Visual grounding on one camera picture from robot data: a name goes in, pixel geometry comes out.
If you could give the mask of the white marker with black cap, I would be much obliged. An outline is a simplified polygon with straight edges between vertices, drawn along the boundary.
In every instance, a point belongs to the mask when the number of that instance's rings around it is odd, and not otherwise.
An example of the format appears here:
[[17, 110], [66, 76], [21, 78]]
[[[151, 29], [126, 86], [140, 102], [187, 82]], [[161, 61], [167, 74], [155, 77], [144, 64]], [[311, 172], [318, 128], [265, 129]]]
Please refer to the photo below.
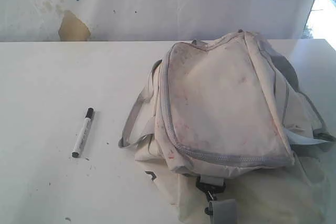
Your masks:
[[75, 145], [71, 152], [71, 156], [73, 158], [79, 158], [84, 149], [93, 116], [94, 116], [94, 108], [88, 108], [86, 116], [83, 121], [83, 125], [80, 129], [80, 132], [77, 135]]

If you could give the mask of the white fabric backpack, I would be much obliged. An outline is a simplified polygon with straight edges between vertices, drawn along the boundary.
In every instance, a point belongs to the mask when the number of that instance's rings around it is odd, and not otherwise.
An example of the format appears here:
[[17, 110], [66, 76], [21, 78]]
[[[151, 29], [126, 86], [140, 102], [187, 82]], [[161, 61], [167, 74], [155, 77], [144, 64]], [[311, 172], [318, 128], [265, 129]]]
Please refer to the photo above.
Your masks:
[[118, 143], [182, 223], [325, 223], [334, 143], [290, 62], [257, 33], [178, 42], [157, 61]]

